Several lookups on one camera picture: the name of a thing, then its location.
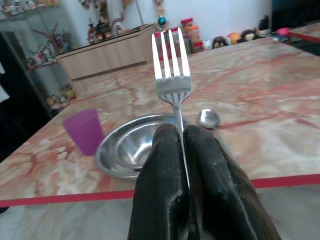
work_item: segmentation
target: metal bowl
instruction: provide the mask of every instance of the metal bowl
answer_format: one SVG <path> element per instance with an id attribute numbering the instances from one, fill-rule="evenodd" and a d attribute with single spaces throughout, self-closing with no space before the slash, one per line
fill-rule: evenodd
<path id="1" fill-rule="evenodd" d="M 109 175 L 136 178 L 152 148 L 154 134 L 163 124 L 175 124 L 172 113 L 141 116 L 117 127 L 98 147 L 95 164 Z"/>

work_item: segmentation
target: plastic cup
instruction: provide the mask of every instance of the plastic cup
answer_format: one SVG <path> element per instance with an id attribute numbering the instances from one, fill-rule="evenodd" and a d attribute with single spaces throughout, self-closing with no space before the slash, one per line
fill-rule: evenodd
<path id="1" fill-rule="evenodd" d="M 84 155 L 95 155 L 104 139 L 96 109 L 86 109 L 68 117 L 63 126 Z"/>

